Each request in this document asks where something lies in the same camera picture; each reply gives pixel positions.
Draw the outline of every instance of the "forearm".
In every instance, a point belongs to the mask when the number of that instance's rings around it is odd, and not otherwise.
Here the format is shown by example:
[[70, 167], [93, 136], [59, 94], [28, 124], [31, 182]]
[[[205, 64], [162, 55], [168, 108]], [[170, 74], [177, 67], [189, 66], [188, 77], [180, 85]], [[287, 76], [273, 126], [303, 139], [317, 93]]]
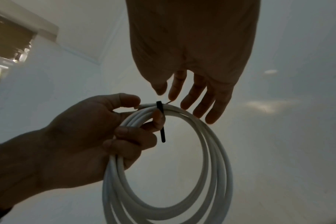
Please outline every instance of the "forearm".
[[39, 175], [43, 149], [41, 131], [33, 131], [0, 144], [0, 209], [43, 192]]

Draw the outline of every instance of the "coiled cable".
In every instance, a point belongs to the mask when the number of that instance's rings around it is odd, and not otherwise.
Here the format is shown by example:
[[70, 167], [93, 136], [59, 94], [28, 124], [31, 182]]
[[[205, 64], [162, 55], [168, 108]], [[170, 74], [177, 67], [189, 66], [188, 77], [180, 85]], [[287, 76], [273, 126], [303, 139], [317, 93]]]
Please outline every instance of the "coiled cable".
[[[181, 215], [198, 199], [208, 177], [209, 157], [211, 162], [210, 184], [206, 197], [197, 212], [183, 224], [196, 224], [211, 210], [204, 221], [206, 224], [221, 224], [225, 219], [232, 200], [232, 170], [225, 149], [215, 133], [200, 119], [178, 107], [164, 104], [165, 116], [179, 117], [186, 121], [197, 133], [203, 152], [203, 165], [199, 180], [193, 191], [180, 203], [166, 207], [153, 207], [143, 202], [135, 195], [129, 186], [122, 157], [110, 156], [103, 181], [103, 206], [105, 219], [108, 224], [117, 224], [114, 213], [122, 224], [134, 224], [127, 213], [137, 224], [153, 224], [150, 220], [168, 220]], [[156, 104], [142, 104], [140, 110], [128, 116], [121, 124], [126, 127], [140, 127], [147, 122]]]

